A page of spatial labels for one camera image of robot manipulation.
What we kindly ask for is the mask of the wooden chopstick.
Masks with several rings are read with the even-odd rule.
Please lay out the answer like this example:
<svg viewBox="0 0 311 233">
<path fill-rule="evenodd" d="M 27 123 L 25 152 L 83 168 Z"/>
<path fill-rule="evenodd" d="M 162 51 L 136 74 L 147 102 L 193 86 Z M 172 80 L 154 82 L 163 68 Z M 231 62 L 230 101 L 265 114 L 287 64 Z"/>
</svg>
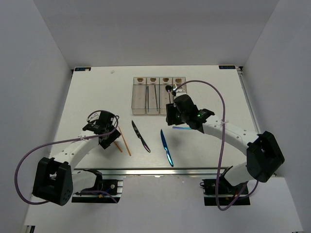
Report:
<svg viewBox="0 0 311 233">
<path fill-rule="evenodd" d="M 114 145 L 118 148 L 118 150 L 119 150 L 121 153 L 123 152 L 123 150 L 121 149 L 121 147 L 118 145 L 117 142 L 114 142 Z"/>
<path fill-rule="evenodd" d="M 129 156 L 132 156 L 131 151 L 130 151 L 130 149 L 129 149 L 129 147 L 128 147 L 128 144 L 127 144 L 127 142 L 126 142 L 126 140 L 125 140 L 125 137 L 124 137 L 124 135 L 123 135 L 123 133 L 122 133 L 122 130 L 121 130 L 120 126 L 118 126 L 118 129 L 119 129 L 119 131 L 120 131 L 121 137 L 122 137 L 122 139 L 123 139 L 124 145 L 125 145 L 125 147 L 126 147 L 126 150 L 127 150 L 128 154 L 129 154 Z"/>
</svg>

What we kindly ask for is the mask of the blue knife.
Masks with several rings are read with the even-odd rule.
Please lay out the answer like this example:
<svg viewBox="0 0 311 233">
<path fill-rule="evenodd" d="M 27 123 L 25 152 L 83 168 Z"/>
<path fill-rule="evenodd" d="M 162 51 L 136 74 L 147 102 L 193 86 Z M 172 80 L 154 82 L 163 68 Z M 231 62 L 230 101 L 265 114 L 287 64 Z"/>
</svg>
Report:
<svg viewBox="0 0 311 233">
<path fill-rule="evenodd" d="M 169 162 L 171 167 L 174 167 L 173 160 L 172 160 L 172 157 L 171 157 L 171 154 L 170 154 L 170 151 L 169 151 L 166 139 L 165 139 L 165 135 L 164 135 L 164 132 L 163 132 L 162 129 L 160 130 L 160 137 L 161 137 L 163 148 L 164 148 L 164 150 L 166 152 L 166 156 L 167 156 L 168 162 Z"/>
</svg>

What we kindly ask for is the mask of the black spoon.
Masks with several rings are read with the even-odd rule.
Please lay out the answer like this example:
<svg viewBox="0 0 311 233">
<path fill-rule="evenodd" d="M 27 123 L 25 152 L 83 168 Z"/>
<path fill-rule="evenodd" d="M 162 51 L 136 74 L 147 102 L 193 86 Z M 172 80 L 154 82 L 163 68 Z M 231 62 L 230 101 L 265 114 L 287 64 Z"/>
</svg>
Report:
<svg viewBox="0 0 311 233">
<path fill-rule="evenodd" d="M 171 90 L 172 90 L 172 86 L 166 85 L 165 86 L 165 90 L 167 91 L 167 93 L 169 95 L 169 103 L 171 103 Z"/>
</svg>

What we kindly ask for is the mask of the black iridescent knife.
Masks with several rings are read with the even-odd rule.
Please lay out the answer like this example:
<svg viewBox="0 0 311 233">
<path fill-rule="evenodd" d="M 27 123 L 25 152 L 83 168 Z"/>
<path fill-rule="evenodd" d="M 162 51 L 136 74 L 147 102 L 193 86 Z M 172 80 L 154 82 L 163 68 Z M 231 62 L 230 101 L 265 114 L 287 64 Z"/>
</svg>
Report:
<svg viewBox="0 0 311 233">
<path fill-rule="evenodd" d="M 147 152 L 151 152 L 150 148 L 148 147 L 148 145 L 146 144 L 145 140 L 143 139 L 142 135 L 140 134 L 137 126 L 135 125 L 134 121 L 131 121 L 132 123 L 132 127 L 134 129 L 135 134 L 137 135 L 137 137 L 141 140 L 142 145 L 144 146 L 144 148 L 146 149 Z"/>
</svg>

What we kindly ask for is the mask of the grey metal chopstick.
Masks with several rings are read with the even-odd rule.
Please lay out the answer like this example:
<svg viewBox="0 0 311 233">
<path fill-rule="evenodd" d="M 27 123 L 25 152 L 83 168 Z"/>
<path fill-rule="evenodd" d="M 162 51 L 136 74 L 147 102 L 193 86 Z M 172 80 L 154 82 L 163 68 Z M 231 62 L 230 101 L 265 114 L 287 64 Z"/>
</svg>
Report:
<svg viewBox="0 0 311 233">
<path fill-rule="evenodd" d="M 157 85 L 154 85 L 154 93 L 155 93 L 155 105 L 156 105 L 156 110 L 158 112 L 158 94 L 157 94 Z"/>
<path fill-rule="evenodd" d="M 146 112 L 149 112 L 149 86 L 146 85 Z"/>
</svg>

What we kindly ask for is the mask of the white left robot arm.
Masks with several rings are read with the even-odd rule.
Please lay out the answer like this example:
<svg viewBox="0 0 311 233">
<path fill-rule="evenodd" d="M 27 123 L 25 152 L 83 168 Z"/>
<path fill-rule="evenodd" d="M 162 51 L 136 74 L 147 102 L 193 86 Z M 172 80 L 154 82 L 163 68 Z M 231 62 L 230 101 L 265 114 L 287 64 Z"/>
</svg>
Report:
<svg viewBox="0 0 311 233">
<path fill-rule="evenodd" d="M 101 172 L 94 168 L 74 170 L 93 149 L 106 149 L 120 137 L 119 116 L 101 110 L 91 113 L 86 121 L 75 139 L 66 140 L 65 149 L 38 162 L 32 191 L 35 197 L 63 206 L 74 194 L 108 193 Z"/>
</svg>

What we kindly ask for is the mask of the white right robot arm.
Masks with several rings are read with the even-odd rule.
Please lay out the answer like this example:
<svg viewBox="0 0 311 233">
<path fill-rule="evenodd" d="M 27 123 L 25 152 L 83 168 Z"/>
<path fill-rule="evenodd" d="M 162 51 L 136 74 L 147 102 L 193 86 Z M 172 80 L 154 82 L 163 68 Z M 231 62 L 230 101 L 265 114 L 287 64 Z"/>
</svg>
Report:
<svg viewBox="0 0 311 233">
<path fill-rule="evenodd" d="M 172 90 L 173 101 L 166 105 L 168 125 L 187 124 L 192 130 L 214 136 L 235 147 L 246 156 L 246 161 L 230 166 L 216 184 L 224 193 L 232 193 L 238 185 L 250 180 L 261 183 L 285 162 L 275 136 L 265 131 L 247 131 L 226 123 L 208 109 L 198 109 L 185 91 Z"/>
</svg>

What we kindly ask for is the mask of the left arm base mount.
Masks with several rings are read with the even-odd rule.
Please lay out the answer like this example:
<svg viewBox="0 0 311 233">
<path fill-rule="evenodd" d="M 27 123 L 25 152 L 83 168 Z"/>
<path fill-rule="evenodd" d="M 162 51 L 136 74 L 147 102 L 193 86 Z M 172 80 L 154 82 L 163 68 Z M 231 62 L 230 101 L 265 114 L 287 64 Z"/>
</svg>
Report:
<svg viewBox="0 0 311 233">
<path fill-rule="evenodd" d="M 123 189 L 123 178 L 105 175 L 99 170 L 75 171 L 72 203 L 118 203 Z"/>
</svg>

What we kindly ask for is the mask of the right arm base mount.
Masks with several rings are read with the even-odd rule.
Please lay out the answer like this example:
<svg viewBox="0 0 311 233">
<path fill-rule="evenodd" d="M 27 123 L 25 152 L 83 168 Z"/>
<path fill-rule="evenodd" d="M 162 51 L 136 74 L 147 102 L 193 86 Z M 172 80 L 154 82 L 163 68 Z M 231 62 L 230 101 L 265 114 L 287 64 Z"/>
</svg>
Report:
<svg viewBox="0 0 311 233">
<path fill-rule="evenodd" d="M 205 206 L 217 206 L 215 184 L 216 184 L 215 179 L 204 179 L 200 182 L 200 187 L 203 189 Z M 243 184 L 239 184 L 234 187 L 229 187 L 228 185 L 219 182 L 218 188 L 219 204 L 222 207 L 228 206 L 232 202 L 232 200 L 239 194 L 242 188 Z M 246 187 L 233 205 L 236 206 L 250 205 L 251 204 L 250 198 L 247 196 L 248 193 L 249 193 L 248 188 Z"/>
</svg>

